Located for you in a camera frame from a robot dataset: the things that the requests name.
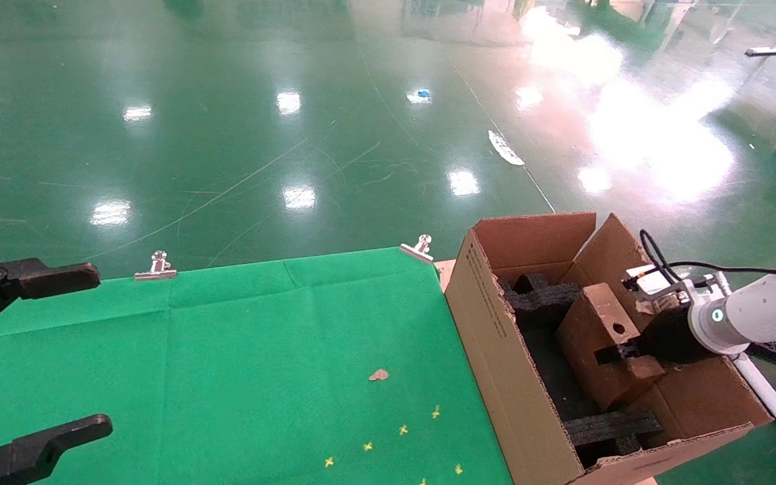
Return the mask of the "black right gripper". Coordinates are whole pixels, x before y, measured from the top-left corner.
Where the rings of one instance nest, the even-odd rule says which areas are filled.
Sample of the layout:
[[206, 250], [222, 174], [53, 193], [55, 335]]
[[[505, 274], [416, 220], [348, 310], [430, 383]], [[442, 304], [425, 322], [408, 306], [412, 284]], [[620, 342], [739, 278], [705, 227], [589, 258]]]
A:
[[614, 364], [649, 355], [659, 361], [687, 365], [712, 357], [690, 328], [689, 304], [660, 311], [639, 335], [638, 343], [610, 345], [594, 352], [599, 365]]

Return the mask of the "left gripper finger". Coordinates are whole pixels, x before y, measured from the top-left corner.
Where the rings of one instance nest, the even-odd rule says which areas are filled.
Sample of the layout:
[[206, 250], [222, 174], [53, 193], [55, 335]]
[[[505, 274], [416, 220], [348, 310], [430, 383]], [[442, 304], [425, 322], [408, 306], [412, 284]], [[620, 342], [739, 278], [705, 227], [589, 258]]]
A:
[[94, 414], [35, 432], [0, 446], [0, 484], [30, 484], [51, 476], [68, 449], [104, 439], [112, 420]]
[[0, 261], [0, 313], [17, 300], [41, 300], [99, 285], [98, 268], [90, 262], [49, 267], [37, 258]]

